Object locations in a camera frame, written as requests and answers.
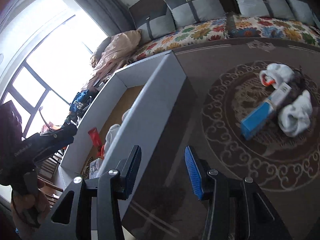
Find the red bag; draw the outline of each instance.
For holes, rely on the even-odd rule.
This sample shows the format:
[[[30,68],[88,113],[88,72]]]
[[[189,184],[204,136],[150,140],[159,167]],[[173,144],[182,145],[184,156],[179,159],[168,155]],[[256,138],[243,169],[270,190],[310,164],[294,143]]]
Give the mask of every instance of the red bag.
[[[98,148],[97,157],[103,159],[104,147],[102,147],[101,139],[98,133],[97,128],[92,128],[88,134],[92,140],[93,146]]]

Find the blue box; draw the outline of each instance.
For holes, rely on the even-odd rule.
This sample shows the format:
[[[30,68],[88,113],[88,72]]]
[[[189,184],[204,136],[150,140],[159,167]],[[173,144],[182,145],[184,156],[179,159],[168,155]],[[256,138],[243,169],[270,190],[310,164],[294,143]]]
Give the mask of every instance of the blue box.
[[[288,96],[291,87],[282,83],[266,100],[241,121],[241,134],[251,139],[272,118],[281,103]]]

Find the rug pattern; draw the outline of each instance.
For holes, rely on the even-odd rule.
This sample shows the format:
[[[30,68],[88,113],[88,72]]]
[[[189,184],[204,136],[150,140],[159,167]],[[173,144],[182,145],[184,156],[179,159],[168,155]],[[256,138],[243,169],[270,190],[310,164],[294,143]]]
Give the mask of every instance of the rug pattern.
[[[241,136],[240,121],[272,93],[259,80],[259,72],[270,63],[242,64],[222,74],[206,97],[202,126],[213,153],[236,176],[251,176],[265,190],[290,191],[310,183],[319,172],[320,90],[305,76],[314,109],[308,130],[289,138],[274,118],[246,141]]]

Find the person's hand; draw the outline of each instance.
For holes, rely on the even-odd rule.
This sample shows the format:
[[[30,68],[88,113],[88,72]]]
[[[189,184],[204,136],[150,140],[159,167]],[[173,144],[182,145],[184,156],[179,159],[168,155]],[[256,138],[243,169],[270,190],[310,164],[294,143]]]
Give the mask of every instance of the person's hand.
[[[40,179],[38,179],[38,188],[43,188],[44,187],[44,182]],[[50,203],[45,196],[45,194],[39,190],[37,196],[33,195],[25,195],[25,196],[14,196],[13,197],[16,210],[19,213],[19,215],[22,217],[22,211],[24,209],[29,209],[33,206],[36,207],[36,209],[39,212],[38,216],[38,223],[41,224],[45,217],[48,215],[50,212]],[[25,224],[17,215],[15,212],[13,205],[11,203],[11,210],[12,210],[12,218],[13,222],[16,225],[18,231],[19,231],[19,236],[22,240],[29,240],[31,239],[32,234],[34,233],[35,229],[30,227],[29,225]]]

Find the metal screw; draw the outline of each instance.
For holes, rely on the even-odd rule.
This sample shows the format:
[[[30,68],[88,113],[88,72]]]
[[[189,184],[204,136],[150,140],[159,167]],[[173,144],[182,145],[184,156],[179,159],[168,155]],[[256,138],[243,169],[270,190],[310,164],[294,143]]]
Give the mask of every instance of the metal screw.
[[[112,170],[109,171],[109,175],[111,175],[111,176],[115,176],[117,174],[118,174],[118,171],[115,170],[115,169],[112,169]]]
[[[76,183],[76,184],[80,183],[81,181],[82,181],[82,178],[81,178],[81,177],[75,177],[75,178],[73,179],[73,182]]]
[[[219,172],[217,170],[215,170],[215,169],[209,170],[209,174],[212,175],[212,176],[217,176],[218,173]]]
[[[251,177],[245,177],[245,178],[244,178],[244,181],[245,181],[246,183],[252,183],[252,182],[253,182],[253,178],[251,178]]]

